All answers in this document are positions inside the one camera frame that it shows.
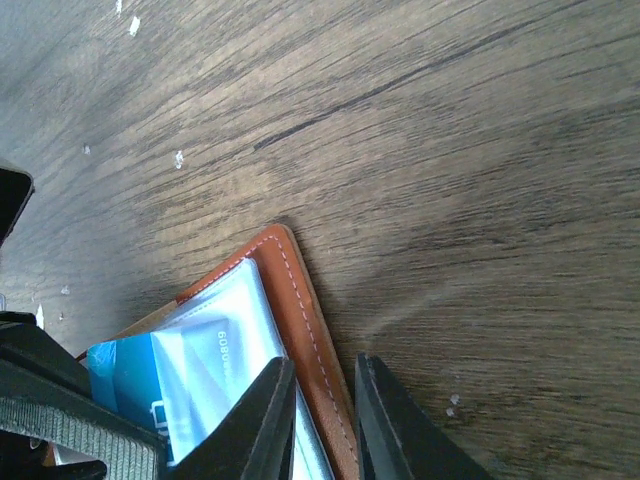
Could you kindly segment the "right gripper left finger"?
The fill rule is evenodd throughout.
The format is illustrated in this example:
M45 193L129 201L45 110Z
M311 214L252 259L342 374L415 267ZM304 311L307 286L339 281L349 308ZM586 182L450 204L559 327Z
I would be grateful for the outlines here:
M215 431L166 479L290 479L296 415L294 363L269 361Z

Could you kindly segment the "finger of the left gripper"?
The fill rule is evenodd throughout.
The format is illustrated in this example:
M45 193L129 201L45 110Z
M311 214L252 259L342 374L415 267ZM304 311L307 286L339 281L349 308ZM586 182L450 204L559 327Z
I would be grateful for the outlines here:
M160 479L166 442L91 398L87 370L30 313L1 315L1 476Z

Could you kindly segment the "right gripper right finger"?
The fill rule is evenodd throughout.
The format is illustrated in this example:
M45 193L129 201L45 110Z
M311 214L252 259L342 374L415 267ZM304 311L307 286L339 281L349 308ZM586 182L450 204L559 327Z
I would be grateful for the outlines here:
M355 366L359 476L362 479L489 479L444 434L378 356Z

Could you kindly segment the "blue card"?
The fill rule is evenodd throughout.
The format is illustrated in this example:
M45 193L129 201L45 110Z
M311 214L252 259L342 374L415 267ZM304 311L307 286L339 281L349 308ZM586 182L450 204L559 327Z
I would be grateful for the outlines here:
M272 328L222 318L95 344L87 360L93 399L167 437L175 466L283 353Z

